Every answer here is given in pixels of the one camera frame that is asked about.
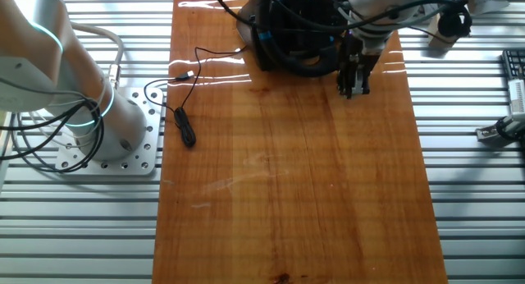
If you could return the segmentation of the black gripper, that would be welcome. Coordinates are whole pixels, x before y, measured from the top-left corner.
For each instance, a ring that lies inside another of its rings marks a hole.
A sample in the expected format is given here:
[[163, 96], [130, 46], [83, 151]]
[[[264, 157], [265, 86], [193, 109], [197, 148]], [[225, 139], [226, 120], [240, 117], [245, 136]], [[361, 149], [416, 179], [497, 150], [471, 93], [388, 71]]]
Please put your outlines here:
[[369, 94], [370, 71], [377, 64], [381, 50], [371, 53], [365, 43], [352, 33], [346, 33], [338, 50], [338, 71], [336, 76], [339, 95], [351, 99], [354, 94]]

